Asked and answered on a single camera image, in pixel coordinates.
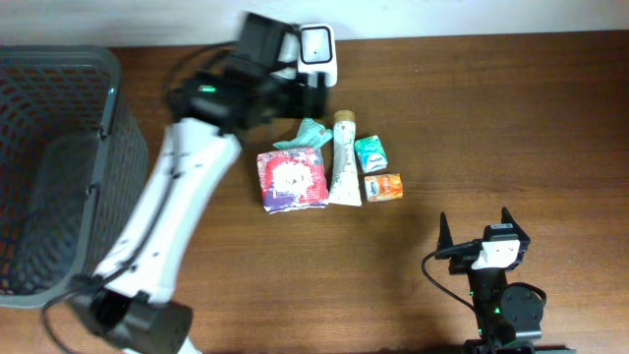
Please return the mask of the red purple tissue pack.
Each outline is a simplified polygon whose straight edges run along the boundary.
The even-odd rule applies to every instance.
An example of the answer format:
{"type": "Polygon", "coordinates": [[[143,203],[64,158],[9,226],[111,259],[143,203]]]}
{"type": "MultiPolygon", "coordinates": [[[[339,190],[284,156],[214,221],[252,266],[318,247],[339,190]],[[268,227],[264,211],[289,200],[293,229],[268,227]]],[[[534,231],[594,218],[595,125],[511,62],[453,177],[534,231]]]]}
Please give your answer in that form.
{"type": "Polygon", "coordinates": [[[257,174],[263,207],[269,214],[328,205],[319,148],[296,147],[261,153],[257,156],[257,174]]]}

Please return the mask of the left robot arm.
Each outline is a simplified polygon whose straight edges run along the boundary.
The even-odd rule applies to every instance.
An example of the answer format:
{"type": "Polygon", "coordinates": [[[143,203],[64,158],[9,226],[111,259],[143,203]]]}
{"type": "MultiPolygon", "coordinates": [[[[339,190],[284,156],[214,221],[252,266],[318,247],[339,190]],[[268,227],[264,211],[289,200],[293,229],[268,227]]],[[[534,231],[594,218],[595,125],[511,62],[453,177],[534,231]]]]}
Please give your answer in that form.
{"type": "Polygon", "coordinates": [[[173,300],[179,268],[243,137],[275,118],[318,118],[337,81],[335,33],[249,13],[194,74],[164,83],[172,122],[124,230],[69,305],[92,334],[127,353],[191,353],[190,307],[173,300]]]}

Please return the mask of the orange small tissue pack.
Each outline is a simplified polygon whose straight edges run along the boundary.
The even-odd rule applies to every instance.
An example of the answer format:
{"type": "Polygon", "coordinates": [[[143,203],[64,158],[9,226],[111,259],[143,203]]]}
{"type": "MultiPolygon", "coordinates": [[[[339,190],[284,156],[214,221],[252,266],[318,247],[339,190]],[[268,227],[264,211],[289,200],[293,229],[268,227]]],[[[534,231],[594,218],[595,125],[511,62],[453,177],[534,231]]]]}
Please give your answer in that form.
{"type": "Polygon", "coordinates": [[[366,176],[365,190],[370,203],[403,198],[403,183],[399,174],[366,176]]]}

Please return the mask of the white cream tube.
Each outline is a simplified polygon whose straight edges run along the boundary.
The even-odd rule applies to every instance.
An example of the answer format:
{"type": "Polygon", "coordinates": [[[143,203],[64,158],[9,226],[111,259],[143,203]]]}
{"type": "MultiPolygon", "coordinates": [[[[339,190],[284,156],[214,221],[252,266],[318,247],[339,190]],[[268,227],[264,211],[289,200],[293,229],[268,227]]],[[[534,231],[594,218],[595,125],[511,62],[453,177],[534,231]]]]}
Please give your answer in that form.
{"type": "Polygon", "coordinates": [[[355,136],[355,113],[350,110],[335,112],[333,171],[328,198],[331,204],[349,207],[360,207],[362,205],[354,152],[355,136]]]}

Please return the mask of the green small tissue pack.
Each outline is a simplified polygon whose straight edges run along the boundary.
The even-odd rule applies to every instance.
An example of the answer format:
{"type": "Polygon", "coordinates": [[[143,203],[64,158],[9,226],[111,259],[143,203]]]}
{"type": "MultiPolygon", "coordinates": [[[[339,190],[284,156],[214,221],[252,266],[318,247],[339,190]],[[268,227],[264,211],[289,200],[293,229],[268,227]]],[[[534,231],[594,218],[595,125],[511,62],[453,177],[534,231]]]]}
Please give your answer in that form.
{"type": "Polygon", "coordinates": [[[355,141],[354,148],[365,174],[384,170],[387,167],[388,159],[378,135],[355,141]]]}

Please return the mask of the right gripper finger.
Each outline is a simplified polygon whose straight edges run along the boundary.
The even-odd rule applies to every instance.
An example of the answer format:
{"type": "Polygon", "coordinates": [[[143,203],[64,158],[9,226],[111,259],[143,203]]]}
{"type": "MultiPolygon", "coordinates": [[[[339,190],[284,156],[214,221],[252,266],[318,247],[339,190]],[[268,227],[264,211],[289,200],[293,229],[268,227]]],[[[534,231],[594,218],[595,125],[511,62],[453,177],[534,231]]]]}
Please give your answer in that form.
{"type": "Polygon", "coordinates": [[[519,239],[528,239],[528,234],[519,226],[515,221],[510,211],[506,206],[501,209],[501,222],[503,224],[510,224],[514,232],[518,235],[519,239]]]}
{"type": "Polygon", "coordinates": [[[439,234],[436,248],[438,250],[449,249],[453,246],[453,239],[448,225],[446,214],[442,211],[439,216],[439,234]]]}

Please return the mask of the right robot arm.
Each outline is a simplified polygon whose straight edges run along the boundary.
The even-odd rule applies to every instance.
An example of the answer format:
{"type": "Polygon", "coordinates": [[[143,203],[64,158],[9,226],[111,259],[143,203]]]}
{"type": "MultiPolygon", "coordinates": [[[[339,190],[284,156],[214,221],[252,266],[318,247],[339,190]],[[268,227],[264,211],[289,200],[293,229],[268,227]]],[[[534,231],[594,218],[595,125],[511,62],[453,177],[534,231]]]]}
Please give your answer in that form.
{"type": "Polygon", "coordinates": [[[533,353],[542,337],[546,294],[524,282],[510,283],[506,273],[524,259],[531,239],[507,208],[501,220],[485,227],[483,237],[454,244],[447,218],[440,216],[434,257],[449,261],[451,275],[468,277],[470,306],[479,337],[463,345],[465,353],[533,353]]]}

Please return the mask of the teal wet wipes pack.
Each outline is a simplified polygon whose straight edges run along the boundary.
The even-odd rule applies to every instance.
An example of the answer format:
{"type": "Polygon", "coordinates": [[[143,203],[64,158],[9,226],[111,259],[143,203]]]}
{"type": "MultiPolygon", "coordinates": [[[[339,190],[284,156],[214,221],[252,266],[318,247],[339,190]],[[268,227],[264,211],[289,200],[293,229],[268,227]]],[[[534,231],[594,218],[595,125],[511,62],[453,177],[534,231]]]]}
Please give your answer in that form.
{"type": "Polygon", "coordinates": [[[314,119],[304,118],[293,140],[274,143],[277,149],[321,148],[333,138],[333,133],[314,119]]]}

